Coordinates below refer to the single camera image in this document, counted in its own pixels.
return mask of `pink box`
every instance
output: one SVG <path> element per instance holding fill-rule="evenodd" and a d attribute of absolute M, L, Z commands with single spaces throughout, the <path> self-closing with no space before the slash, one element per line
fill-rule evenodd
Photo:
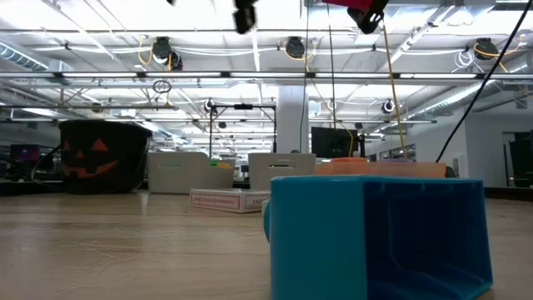
<path fill-rule="evenodd" d="M 228 189 L 192 189 L 190 204 L 195 208 L 210 208 L 233 213 L 261 211 L 261 203 L 270 199 L 270 191 Z"/>

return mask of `orange object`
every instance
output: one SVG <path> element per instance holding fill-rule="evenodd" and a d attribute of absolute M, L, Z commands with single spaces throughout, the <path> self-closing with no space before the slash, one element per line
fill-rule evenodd
<path fill-rule="evenodd" d="M 366 174 L 389 175 L 412 178 L 443 178 L 446 174 L 446 165 L 440 162 L 353 162 L 346 158 L 341 161 L 321 163 L 316 166 L 316 174 Z"/>

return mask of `computer monitor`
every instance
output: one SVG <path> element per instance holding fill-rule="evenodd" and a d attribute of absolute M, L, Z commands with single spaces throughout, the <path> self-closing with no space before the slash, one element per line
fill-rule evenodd
<path fill-rule="evenodd" d="M 357 130 L 350 130 L 353 135 L 352 152 L 358 151 Z M 351 136 L 344 128 L 311 128 L 311 150 L 317 158 L 347 158 L 350 153 Z"/>
<path fill-rule="evenodd" d="M 39 161 L 41 149 L 39 145 L 11 145 L 11 159 L 20 163 L 36 163 Z"/>

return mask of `column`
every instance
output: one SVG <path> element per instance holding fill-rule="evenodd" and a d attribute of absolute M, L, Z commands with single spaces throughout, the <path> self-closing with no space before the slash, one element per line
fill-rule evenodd
<path fill-rule="evenodd" d="M 309 113 L 307 95 L 304 98 L 304 87 L 280 86 L 278 91 L 277 152 L 290 153 L 298 150 L 301 153 L 308 153 Z"/>

